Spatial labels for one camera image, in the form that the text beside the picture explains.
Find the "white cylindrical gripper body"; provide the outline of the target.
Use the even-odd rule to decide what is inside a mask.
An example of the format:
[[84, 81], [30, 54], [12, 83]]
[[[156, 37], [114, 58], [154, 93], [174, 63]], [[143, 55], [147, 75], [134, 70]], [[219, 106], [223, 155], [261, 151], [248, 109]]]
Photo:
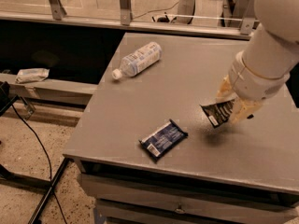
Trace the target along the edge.
[[255, 75], [242, 59], [243, 51], [235, 55], [228, 77], [232, 90], [242, 99], [261, 101], [275, 96], [290, 75], [280, 78], [268, 78]]

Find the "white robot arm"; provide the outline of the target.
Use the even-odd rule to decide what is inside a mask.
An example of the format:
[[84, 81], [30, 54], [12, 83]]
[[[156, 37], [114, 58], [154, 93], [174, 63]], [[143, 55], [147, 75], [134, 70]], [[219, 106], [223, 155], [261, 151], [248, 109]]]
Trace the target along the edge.
[[229, 118], [246, 119], [275, 96], [299, 62], [299, 0], [254, 0], [259, 25], [235, 55], [216, 99], [235, 100]]

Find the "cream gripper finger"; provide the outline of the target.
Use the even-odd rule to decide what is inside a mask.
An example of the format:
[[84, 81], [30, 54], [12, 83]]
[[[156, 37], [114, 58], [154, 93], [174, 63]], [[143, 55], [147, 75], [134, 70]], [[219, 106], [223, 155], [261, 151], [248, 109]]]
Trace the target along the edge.
[[246, 119], [248, 116], [252, 115], [262, 106], [263, 103], [261, 101], [251, 101], [248, 99], [236, 97], [229, 122], [232, 124], [238, 123], [239, 121]]
[[223, 103], [227, 101], [235, 101], [237, 98], [235, 91], [233, 90], [229, 76], [226, 76], [217, 91], [216, 102]]

